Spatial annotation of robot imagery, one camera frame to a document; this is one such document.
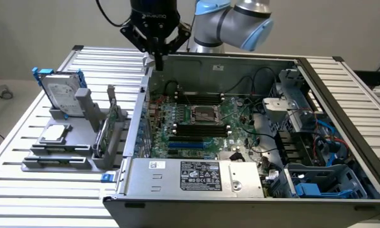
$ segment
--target power supply label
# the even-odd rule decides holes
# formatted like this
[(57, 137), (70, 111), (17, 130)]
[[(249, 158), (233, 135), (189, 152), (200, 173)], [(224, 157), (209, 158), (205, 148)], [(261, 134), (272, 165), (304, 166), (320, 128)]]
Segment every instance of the power supply label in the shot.
[(184, 191), (221, 191), (220, 163), (182, 161), (180, 164), (180, 188)]

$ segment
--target metal rail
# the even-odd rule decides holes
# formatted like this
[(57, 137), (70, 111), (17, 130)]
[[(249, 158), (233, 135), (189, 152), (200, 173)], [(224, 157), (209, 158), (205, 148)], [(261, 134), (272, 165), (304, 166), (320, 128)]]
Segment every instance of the metal rail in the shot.
[[(92, 98), (100, 107), (109, 105), (106, 85), (116, 85), (117, 103), (130, 118), (144, 76), (141, 57), (140, 52), (129, 49), (84, 47), (70, 52), (58, 70), (84, 71)], [(377, 104), (343, 64), (331, 57), (307, 58), (380, 157)], [(100, 200), (114, 190), (114, 184), (100, 183), (101, 174), (21, 171), (22, 158), (49, 120), (49, 105), (41, 92), (0, 146), (0, 227), (116, 228)], [(128, 125), (116, 168), (121, 163), (126, 133)], [(369, 224), (372, 222), (353, 227), (380, 228), (380, 221)]]

